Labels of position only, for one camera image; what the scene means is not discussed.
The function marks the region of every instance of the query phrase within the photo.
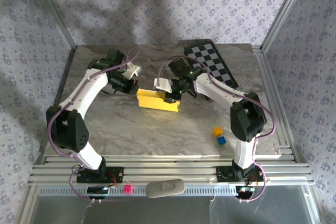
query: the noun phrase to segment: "floral wallpaper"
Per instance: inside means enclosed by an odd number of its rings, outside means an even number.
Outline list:
[[[12,223],[70,49],[39,0],[0,4],[0,223]]]
[[[53,0],[77,44],[260,45],[284,0]]]
[[[298,150],[336,223],[336,0],[297,0],[266,53]]]

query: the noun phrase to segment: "blue block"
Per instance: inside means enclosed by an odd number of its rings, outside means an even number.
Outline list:
[[[218,141],[219,145],[223,145],[223,144],[226,143],[225,137],[223,137],[223,136],[218,137],[217,141]]]

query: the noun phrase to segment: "gray marble surface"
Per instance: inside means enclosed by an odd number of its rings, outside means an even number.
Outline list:
[[[83,78],[92,59],[104,58],[109,48],[124,54],[132,45],[78,46],[66,81],[62,101]],[[153,80],[162,62],[170,56],[183,55],[185,45],[141,45],[141,54],[134,61],[142,71],[137,77],[142,89],[153,90]],[[267,104],[264,87],[250,44],[216,45],[238,90],[256,92]],[[161,77],[173,77],[168,67]],[[111,87],[104,90],[113,92]],[[264,132],[271,129],[267,117]],[[102,155],[222,155],[233,157],[236,138],[230,130],[229,111],[203,95],[196,99],[184,94],[178,112],[146,109],[138,106],[136,96],[117,92],[99,93],[85,116],[91,145]],[[213,128],[222,127],[227,143],[217,144]],[[274,154],[279,147],[276,134],[260,139],[257,154]],[[55,154],[47,145],[45,155]]]

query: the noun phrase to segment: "black and white checkerboard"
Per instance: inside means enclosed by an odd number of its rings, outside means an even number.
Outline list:
[[[234,89],[238,87],[235,78],[233,78],[229,68],[224,63],[224,60],[212,42],[199,44],[197,46],[185,47],[184,54],[191,58],[197,59],[209,67],[211,75],[218,81],[221,81]],[[199,63],[193,60],[188,61],[192,68],[201,66]]]

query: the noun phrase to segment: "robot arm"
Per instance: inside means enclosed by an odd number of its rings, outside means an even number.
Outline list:
[[[103,157],[92,148],[88,141],[89,132],[83,121],[86,111],[97,94],[107,84],[112,85],[113,88],[120,92],[136,94],[139,88],[138,81],[132,80],[132,77],[134,75],[137,76],[141,68],[130,62],[124,72],[111,70],[101,73],[92,79],[89,79],[89,77],[103,69],[119,65],[123,58],[124,55],[120,51],[110,49],[106,58],[93,60],[89,64],[84,78],[72,94],[59,106],[51,106],[47,111],[47,123],[49,123],[55,113],[72,101],[82,84],[90,80],[75,101],[56,118],[51,127],[51,135],[55,145],[59,148],[71,150],[73,157],[77,161],[84,164],[87,169],[96,170],[97,175],[104,174],[105,162]]]
[[[217,86],[260,103],[258,95],[254,92],[245,94],[237,91],[215,78],[210,80],[204,69],[200,67],[191,69],[182,58],[172,61],[169,64],[169,68],[178,79],[168,81],[160,78],[160,86],[157,85],[157,79],[154,81],[156,89],[166,91],[166,102],[172,103],[180,100],[184,92],[190,94],[197,92],[209,97],[225,108],[230,108],[231,130],[238,138],[236,154],[232,162],[233,173],[238,181],[249,176],[250,172],[255,168],[253,162],[254,139],[262,132],[266,124],[264,111],[252,102],[230,95]]]

